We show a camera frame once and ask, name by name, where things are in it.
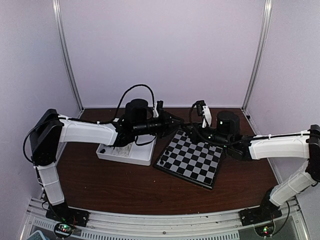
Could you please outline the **black silver chessboard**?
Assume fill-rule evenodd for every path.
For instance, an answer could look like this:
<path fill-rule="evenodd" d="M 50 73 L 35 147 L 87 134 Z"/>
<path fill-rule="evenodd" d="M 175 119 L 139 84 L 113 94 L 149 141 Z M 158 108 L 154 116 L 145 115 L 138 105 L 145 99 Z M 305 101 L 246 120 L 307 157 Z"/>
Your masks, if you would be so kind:
<path fill-rule="evenodd" d="M 200 142 L 194 144 L 181 129 L 175 132 L 153 167 L 174 177 L 212 190 L 220 168 L 221 147 Z M 160 161 L 170 163 L 166 168 Z"/>

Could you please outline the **white compartment tray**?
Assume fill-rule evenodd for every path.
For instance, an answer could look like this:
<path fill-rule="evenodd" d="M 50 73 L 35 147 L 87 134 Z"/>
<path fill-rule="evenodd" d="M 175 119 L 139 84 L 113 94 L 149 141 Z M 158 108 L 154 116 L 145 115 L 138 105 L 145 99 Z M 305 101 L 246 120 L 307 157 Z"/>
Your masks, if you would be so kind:
<path fill-rule="evenodd" d="M 96 150 L 96 155 L 101 160 L 150 166 L 156 144 L 155 138 L 152 135 L 143 135 L 138 138 L 137 142 L 138 144 L 149 142 L 149 144 L 139 146 L 132 142 L 125 147 L 111 147 L 100 144 Z"/>

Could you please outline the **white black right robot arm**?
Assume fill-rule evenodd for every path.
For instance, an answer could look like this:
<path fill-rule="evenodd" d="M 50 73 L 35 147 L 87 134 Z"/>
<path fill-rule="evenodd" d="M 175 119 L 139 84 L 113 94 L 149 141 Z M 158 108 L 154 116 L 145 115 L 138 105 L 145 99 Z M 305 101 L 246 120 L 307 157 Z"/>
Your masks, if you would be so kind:
<path fill-rule="evenodd" d="M 198 112 L 203 122 L 189 122 L 190 134 L 198 141 L 222 147 L 230 157 L 240 161 L 265 158 L 302 158 L 305 162 L 284 182 L 268 190 L 255 208 L 259 220 L 268 220 L 287 200 L 320 181 L 320 127 L 312 124 L 309 129 L 280 135 L 240 134 L 240 119 L 231 111 L 216 115 L 216 127 L 210 125 L 211 113 Z"/>

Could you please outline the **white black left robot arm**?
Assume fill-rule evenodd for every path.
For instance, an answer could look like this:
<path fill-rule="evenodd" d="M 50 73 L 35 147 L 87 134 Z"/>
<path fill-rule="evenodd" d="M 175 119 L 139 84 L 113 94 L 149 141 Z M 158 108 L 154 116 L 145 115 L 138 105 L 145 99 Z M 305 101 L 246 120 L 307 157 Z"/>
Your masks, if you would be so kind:
<path fill-rule="evenodd" d="M 170 135 L 184 120 L 165 110 L 163 102 L 148 106 L 144 99 L 126 104 L 124 114 L 110 122 L 85 121 L 59 115 L 48 109 L 27 134 L 32 162 L 55 217 L 61 222 L 72 218 L 56 167 L 60 143 L 98 144 L 97 156 L 103 160 L 150 166 L 157 138 Z"/>

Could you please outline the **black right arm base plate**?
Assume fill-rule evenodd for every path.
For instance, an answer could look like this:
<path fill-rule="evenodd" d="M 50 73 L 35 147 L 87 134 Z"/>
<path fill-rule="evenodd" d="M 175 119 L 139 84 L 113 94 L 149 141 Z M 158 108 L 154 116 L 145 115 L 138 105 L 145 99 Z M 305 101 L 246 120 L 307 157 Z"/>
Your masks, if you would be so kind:
<path fill-rule="evenodd" d="M 260 207 L 246 208 L 238 212 L 242 226 L 256 225 L 263 222 L 270 222 L 282 216 L 280 210 L 274 212 L 263 212 Z"/>

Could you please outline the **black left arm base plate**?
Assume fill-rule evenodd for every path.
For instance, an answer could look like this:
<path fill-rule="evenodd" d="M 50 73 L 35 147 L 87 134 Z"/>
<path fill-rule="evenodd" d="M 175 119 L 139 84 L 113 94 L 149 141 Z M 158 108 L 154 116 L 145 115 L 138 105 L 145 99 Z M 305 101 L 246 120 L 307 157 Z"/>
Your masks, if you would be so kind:
<path fill-rule="evenodd" d="M 56 222 L 68 223 L 76 227 L 86 227 L 90 213 L 85 210 L 70 208 L 70 217 L 58 217 L 52 210 L 47 210 L 45 217 Z"/>

